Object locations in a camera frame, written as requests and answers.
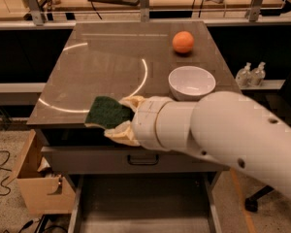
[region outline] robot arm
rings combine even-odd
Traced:
[[[199,102],[152,97],[132,128],[145,149],[233,167],[291,199],[291,128],[248,97],[228,91]]]

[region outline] clear bottle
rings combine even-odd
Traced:
[[[249,85],[249,81],[251,79],[250,73],[251,63],[247,62],[246,65],[241,68],[241,70],[237,73],[235,80],[240,88],[247,87]]]
[[[260,86],[261,82],[265,78],[265,62],[261,62],[257,68],[254,68],[251,72],[251,80],[250,85],[251,86]]]

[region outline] white bowl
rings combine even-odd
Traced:
[[[178,101],[198,101],[215,88],[214,76],[196,66],[181,66],[170,73],[169,87]]]

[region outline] green sponge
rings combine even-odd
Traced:
[[[86,127],[116,128],[126,120],[132,120],[133,111],[107,96],[95,98],[85,120]]]

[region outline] orange fruit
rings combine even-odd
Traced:
[[[188,53],[193,49],[194,37],[188,31],[178,32],[173,39],[173,48],[179,53]]]

